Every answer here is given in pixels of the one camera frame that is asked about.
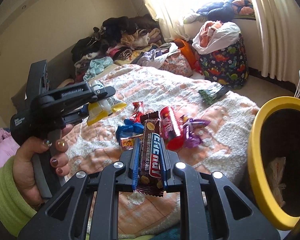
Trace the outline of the lime green sleeve forearm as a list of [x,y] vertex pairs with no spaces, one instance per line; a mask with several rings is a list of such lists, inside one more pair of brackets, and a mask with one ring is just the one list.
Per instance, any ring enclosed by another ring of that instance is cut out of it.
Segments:
[[23,199],[13,179],[14,157],[0,168],[0,223],[7,232],[17,237],[22,228],[37,213]]

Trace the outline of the left hand painted nails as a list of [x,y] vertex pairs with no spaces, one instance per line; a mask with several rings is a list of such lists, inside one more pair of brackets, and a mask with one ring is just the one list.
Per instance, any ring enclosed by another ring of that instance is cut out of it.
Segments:
[[70,133],[73,127],[72,124],[66,125],[60,132],[61,138],[54,143],[30,137],[17,150],[12,167],[13,180],[30,207],[35,208],[44,203],[38,189],[44,184],[40,181],[44,175],[40,155],[43,156],[43,163],[50,165],[49,172],[62,178],[69,174],[69,158],[66,154],[68,144],[62,137]]

